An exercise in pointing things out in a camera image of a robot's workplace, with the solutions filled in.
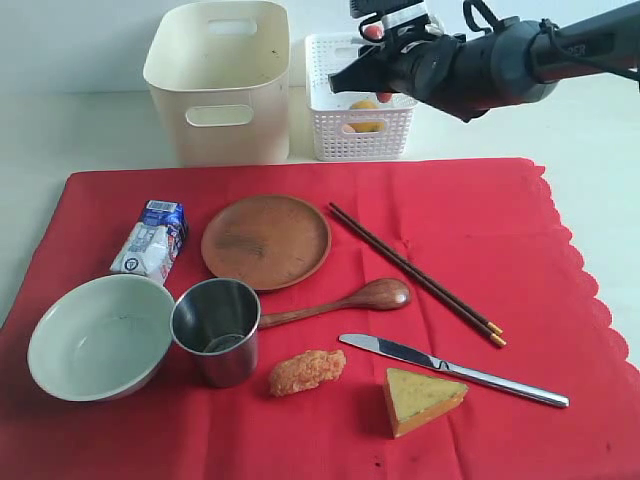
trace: butter knife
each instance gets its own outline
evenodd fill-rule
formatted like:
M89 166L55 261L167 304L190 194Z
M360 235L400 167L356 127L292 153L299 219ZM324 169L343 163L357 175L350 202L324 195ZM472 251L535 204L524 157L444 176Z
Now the butter knife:
M523 383L514 382L505 378L489 375L488 373L472 370L470 368L461 367L455 363L440 360L432 355L420 352L406 345L395 343L384 338L373 337L371 335L363 335L360 333L346 333L339 337L342 343L362 348L379 355L402 360L403 362L413 363L421 367L430 368L447 375L464 378L472 382L479 383L488 387L502 390L514 395L526 397L554 407L566 408L569 406L569 399L564 395L542 390L537 387L525 385Z

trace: metal cup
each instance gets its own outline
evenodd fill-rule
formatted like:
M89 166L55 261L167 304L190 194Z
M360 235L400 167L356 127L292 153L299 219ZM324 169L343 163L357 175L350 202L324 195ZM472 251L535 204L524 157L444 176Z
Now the metal cup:
M171 314L174 341L191 353L214 387L237 385L258 363L260 301L247 284L230 278L198 283Z

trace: white wall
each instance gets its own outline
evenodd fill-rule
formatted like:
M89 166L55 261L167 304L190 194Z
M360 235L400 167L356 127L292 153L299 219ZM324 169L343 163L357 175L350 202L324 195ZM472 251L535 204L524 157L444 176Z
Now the white wall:
M355 31L349 0L276 0L289 12L292 83L302 84L301 40ZM162 15L179 0L4 0L0 4L0 92L140 90L142 64ZM461 0L428 0L449 32L466 30ZM565 25L625 0L488 0L498 16L549 17Z

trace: brown chopstick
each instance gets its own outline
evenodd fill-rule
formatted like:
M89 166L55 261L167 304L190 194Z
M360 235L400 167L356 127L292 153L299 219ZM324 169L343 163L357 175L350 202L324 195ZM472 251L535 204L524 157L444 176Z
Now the brown chopstick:
M478 333L480 333L482 336L489 339L499 347L504 347L507 344L507 342L505 342L504 339L500 337L500 335L502 334L502 329L500 329L497 325L488 321L478 312L473 310L469 305L465 304L462 300L457 298L442 285L438 284L435 280L418 269L415 265L409 262L409 260L402 257L398 252L385 244L373 233L369 232L354 218L340 209L340 207L338 207L336 204L329 203L329 206L331 207L331 212L336 217L338 217L340 220L342 220L343 223L354 230L371 247L378 250L378 252L381 253L387 260L389 260L391 263L411 276L416 282L418 282L418 284L420 284L422 288L436 297L453 313L465 320L467 324L473 327Z

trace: cream plastic bin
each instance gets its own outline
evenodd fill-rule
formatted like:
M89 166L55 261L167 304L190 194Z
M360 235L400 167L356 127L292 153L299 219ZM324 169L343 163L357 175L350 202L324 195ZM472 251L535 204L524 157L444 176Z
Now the cream plastic bin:
M143 69L183 166L282 163L289 154L289 25L266 1L169 11Z
M362 40L351 33L316 34L305 39L307 104L313 116L313 140L318 160L397 160L403 153L413 109L411 97L395 94L389 103L379 103L375 94L342 92L334 94L329 74L336 73L358 58ZM350 110L355 102L374 101L378 109ZM375 122L377 132L349 133L345 126Z

